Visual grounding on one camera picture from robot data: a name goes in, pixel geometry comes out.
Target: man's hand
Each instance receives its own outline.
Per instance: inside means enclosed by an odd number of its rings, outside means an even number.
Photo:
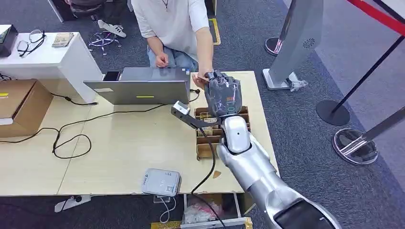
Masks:
[[[194,81],[195,85],[197,85],[197,87],[204,90],[204,85],[207,82],[205,80],[201,79],[198,74],[193,74],[192,75],[192,80]]]
[[[156,56],[156,67],[165,68],[169,65],[169,56],[164,52]]]
[[[208,80],[204,80],[205,74],[212,71],[213,69],[199,69],[197,74],[192,75],[195,85],[204,90],[204,86],[209,83]]]

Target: shoe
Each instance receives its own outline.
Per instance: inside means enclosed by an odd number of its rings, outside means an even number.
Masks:
[[[105,29],[105,30],[112,32],[113,34],[116,34],[123,38],[127,37],[127,35],[122,31],[122,29],[124,27],[122,27],[121,25],[108,24],[108,23],[105,23],[103,20],[98,20],[97,23],[101,29]]]

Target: wooden table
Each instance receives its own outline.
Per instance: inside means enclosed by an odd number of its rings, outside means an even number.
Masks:
[[[252,133],[277,168],[254,72],[229,72],[241,80],[243,104],[249,108]],[[117,110],[146,110],[154,105],[113,106],[101,97],[99,105],[74,106],[54,99],[43,126],[56,127]],[[190,104],[206,107],[203,93]],[[123,195],[141,194],[141,181],[148,168],[178,171],[181,193],[191,190],[209,172],[212,160],[196,160],[195,130],[170,114],[170,105],[147,113],[114,114],[66,128],[62,137],[88,135],[92,150],[86,156],[60,160],[51,154],[55,133],[44,132],[26,143],[1,144],[0,195]],[[78,141],[58,150],[65,156],[88,149]],[[217,160],[217,178],[208,179],[198,193],[242,193],[243,190],[224,164]]]

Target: white kiosk stand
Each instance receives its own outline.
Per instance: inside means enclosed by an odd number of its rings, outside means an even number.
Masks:
[[[320,43],[322,16],[323,0],[292,0],[280,37],[265,44],[277,56],[270,69],[263,70],[270,90],[297,88],[293,84],[299,80],[293,71]]]

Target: gray device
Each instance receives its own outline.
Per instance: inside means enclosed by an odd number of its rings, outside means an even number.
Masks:
[[[180,173],[149,168],[142,181],[142,192],[158,196],[174,197],[180,186]]]
[[[185,68],[125,68],[114,81],[84,81],[113,105],[189,103],[190,71]]]

